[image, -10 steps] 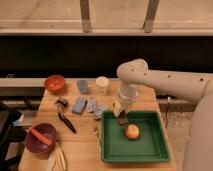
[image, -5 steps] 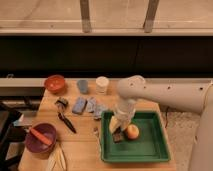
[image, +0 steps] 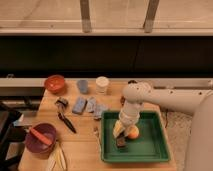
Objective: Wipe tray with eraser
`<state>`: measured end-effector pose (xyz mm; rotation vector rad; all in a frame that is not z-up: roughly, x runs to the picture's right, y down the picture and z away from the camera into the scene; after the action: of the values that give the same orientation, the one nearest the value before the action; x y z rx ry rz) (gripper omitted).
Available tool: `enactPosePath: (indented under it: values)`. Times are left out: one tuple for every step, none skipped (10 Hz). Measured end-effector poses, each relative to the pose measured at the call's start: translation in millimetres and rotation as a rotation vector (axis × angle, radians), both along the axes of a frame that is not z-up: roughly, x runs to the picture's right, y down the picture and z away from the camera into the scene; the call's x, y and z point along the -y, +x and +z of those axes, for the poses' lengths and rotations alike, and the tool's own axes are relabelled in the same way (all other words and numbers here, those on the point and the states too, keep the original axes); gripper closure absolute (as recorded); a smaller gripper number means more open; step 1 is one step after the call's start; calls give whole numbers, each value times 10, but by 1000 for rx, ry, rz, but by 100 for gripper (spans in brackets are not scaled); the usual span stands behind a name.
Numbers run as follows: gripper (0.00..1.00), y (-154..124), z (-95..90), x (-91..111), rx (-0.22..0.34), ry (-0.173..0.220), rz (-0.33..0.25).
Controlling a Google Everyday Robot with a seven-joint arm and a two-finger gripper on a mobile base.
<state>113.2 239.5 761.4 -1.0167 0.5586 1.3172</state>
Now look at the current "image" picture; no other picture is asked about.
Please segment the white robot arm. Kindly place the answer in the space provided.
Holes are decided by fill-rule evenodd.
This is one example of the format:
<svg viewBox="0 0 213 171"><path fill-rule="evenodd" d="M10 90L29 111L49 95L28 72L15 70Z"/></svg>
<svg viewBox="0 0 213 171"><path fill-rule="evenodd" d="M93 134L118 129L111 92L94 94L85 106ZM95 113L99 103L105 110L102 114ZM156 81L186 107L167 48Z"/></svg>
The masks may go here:
<svg viewBox="0 0 213 171"><path fill-rule="evenodd" d="M147 82L127 84L125 98L113 136L125 136L139 121L144 102L193 116L184 171L213 171L213 90L155 89Z"/></svg>

